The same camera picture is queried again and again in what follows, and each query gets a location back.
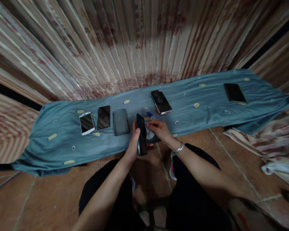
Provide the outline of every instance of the bangle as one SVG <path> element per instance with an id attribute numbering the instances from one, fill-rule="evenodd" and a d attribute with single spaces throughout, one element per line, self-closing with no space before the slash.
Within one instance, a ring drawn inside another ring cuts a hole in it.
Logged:
<path id="1" fill-rule="evenodd" d="M 184 142 L 181 142 L 181 145 L 180 145 L 180 147 L 178 148 L 178 150 L 176 151 L 176 154 L 178 154 L 179 152 L 182 151 L 182 149 L 184 148 L 184 145 L 185 145 L 185 143 L 184 143 Z"/>

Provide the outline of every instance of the black pants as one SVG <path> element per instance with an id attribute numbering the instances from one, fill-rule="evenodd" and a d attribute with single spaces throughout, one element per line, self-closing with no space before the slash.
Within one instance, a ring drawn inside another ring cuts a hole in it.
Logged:
<path id="1" fill-rule="evenodd" d="M 205 151 L 185 144 L 194 153 L 220 169 L 217 162 Z M 227 215 L 198 184 L 183 162 L 173 157 L 173 170 L 177 184 L 170 196 L 167 210 L 166 229 L 205 230 L 215 228 L 232 230 Z M 112 160 L 97 171 L 85 184 L 79 201 L 79 215 L 113 170 L 119 160 Z M 146 225 L 132 205 L 132 183 L 127 176 L 121 186 L 105 230 L 143 230 Z"/>

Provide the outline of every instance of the teal cloth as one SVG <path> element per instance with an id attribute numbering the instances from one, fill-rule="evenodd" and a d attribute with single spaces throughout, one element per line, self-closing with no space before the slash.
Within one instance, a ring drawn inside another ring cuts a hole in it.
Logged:
<path id="1" fill-rule="evenodd" d="M 224 83 L 239 84 L 247 103 L 241 105 L 230 102 Z M 172 107 L 171 113 L 156 113 L 150 95 L 154 90 L 164 93 Z M 77 111 L 91 112 L 96 127 L 98 109 L 106 105 L 110 105 L 111 117 L 112 111 L 127 110 L 130 131 L 136 113 L 146 117 L 148 108 L 165 121 L 170 132 L 177 136 L 234 124 L 240 131 L 253 134 L 289 107 L 289 95 L 274 89 L 252 72 L 241 69 L 135 89 L 105 98 L 48 103 L 43 106 L 34 123 L 29 145 L 21 157 L 12 163 L 12 167 L 39 176 L 64 174 L 71 166 L 126 150 L 132 133 L 114 136 L 112 118 L 109 128 L 95 130 L 86 136 L 81 134 L 80 114 Z"/>

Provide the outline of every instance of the small bottle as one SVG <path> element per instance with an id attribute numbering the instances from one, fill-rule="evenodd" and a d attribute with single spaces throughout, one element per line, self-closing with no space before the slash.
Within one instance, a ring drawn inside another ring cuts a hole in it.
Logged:
<path id="1" fill-rule="evenodd" d="M 151 120 L 159 120 L 155 115 L 153 115 L 150 112 L 147 112 L 148 116 L 150 117 Z"/>

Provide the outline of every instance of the sneaker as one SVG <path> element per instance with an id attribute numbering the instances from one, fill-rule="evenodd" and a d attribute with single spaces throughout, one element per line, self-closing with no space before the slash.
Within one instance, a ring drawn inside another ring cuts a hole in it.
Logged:
<path id="1" fill-rule="evenodd" d="M 132 182 L 132 191 L 134 191 L 134 189 L 136 188 L 136 182 L 135 182 L 134 178 L 131 175 L 129 175 L 129 177 L 130 177 L 131 182 Z"/>
<path id="2" fill-rule="evenodd" d="M 171 167 L 169 169 L 169 175 L 172 179 L 177 180 L 176 176 L 173 173 L 173 162 L 172 162 L 172 158 L 176 155 L 176 153 L 174 151 L 171 151 L 170 157 L 171 157 Z"/>

